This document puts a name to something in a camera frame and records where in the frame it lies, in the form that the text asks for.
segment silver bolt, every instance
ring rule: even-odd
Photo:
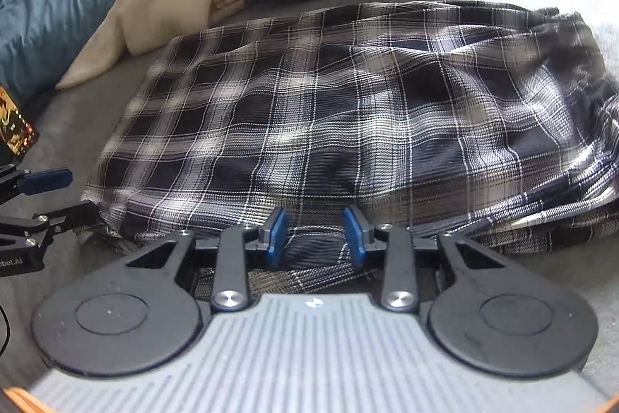
[[[245,296],[237,291],[220,291],[213,296],[213,301],[220,307],[235,308],[245,301]]]
[[[415,297],[408,291],[393,291],[385,296],[385,301],[393,308],[407,308],[415,303]]]

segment teal cloth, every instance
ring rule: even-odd
[[[115,0],[0,0],[0,83],[21,108],[60,81]]]

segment bed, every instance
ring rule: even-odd
[[[233,16],[242,21],[264,16],[300,13],[306,10],[360,2],[404,2],[410,0],[312,0],[304,3],[257,6]],[[557,6],[561,11],[578,10],[589,24],[605,56],[609,71],[619,76],[619,10],[616,0],[486,0],[508,2],[526,8]],[[27,216],[33,212],[75,203],[90,178],[103,145],[111,135],[126,103],[144,79],[145,71],[156,53],[124,58],[101,78],[58,94],[39,118],[41,133],[23,163],[29,170],[69,167],[75,182],[68,190],[38,197],[20,198],[3,209],[11,215]],[[92,122],[92,129],[80,128]],[[597,244],[575,247],[543,256],[526,257],[529,267],[580,291],[596,309],[600,335],[586,372],[609,394],[619,391],[616,369],[619,349],[619,260],[617,240],[610,238]],[[0,280],[0,303],[11,321],[12,339],[0,363],[0,386],[29,386],[42,372],[44,364],[29,340],[30,314],[34,306],[50,291],[76,276],[84,274],[115,257],[113,250],[99,243],[80,246],[73,234],[59,236],[48,251],[47,268],[37,274]]]

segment black wire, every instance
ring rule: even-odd
[[[6,324],[6,338],[4,338],[4,343],[2,344],[2,348],[0,348],[0,357],[2,357],[2,354],[4,353],[4,350],[6,350],[6,347],[9,344],[10,325],[9,325],[9,319],[6,316],[6,314],[4,313],[4,308],[2,308],[2,305],[0,305],[0,313],[2,313],[2,317],[4,317],[4,323]]]

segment plaid blanket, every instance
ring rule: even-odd
[[[505,252],[615,231],[618,116],[576,13],[411,2],[259,19],[171,41],[84,198],[138,244],[286,207],[284,267],[318,269],[257,289],[312,290],[354,275],[350,204]]]

